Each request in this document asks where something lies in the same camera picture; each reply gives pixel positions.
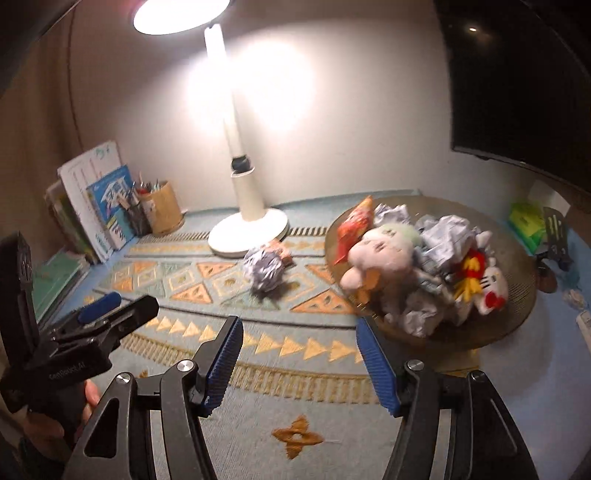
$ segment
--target patterned rug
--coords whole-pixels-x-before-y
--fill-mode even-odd
[[[191,358],[228,314],[238,314],[245,334],[231,388],[202,421],[218,478],[381,479],[400,421],[378,404],[353,310],[324,264],[325,233],[290,231],[284,243],[295,266],[285,288],[263,299],[249,292],[240,261],[211,254],[207,233],[141,239],[85,299],[116,290],[127,300],[152,294],[161,305],[111,355],[113,368],[96,378],[100,388],[121,371],[154,375]],[[444,363],[440,370],[474,367],[478,356]],[[161,437],[153,435],[159,478],[168,478]],[[445,454],[436,452],[436,464]]]
[[[326,228],[292,229],[284,245],[294,263],[271,294],[258,296],[242,274],[242,261],[214,256],[207,233],[142,238],[99,283],[133,300],[149,294],[160,305],[182,312],[244,320],[322,327],[355,327],[351,305],[324,263]]]

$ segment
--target human hand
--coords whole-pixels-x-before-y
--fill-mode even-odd
[[[82,428],[100,400],[99,389],[92,380],[85,381],[84,391],[87,403],[82,411],[82,422],[74,435],[75,440],[80,438]],[[68,459],[71,452],[63,441],[64,427],[57,420],[29,411],[22,422],[22,429],[33,446],[46,458],[63,462]]]

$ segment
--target lamp base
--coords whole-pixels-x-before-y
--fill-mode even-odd
[[[209,234],[209,248],[220,257],[244,257],[253,247],[287,233],[287,215],[281,210],[267,209],[265,216],[253,222],[246,222],[240,213],[224,218]]]

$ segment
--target blue book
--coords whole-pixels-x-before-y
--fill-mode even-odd
[[[105,226],[107,237],[115,250],[121,249],[134,236],[126,216],[121,207],[118,195],[125,197],[131,188],[131,175],[127,165],[108,173],[94,182],[86,190],[90,201],[94,204],[99,220]]]

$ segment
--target hello kitty plush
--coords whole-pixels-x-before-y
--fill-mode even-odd
[[[488,267],[480,279],[482,292],[474,295],[474,305],[481,315],[500,310],[509,299],[509,285],[497,267]]]

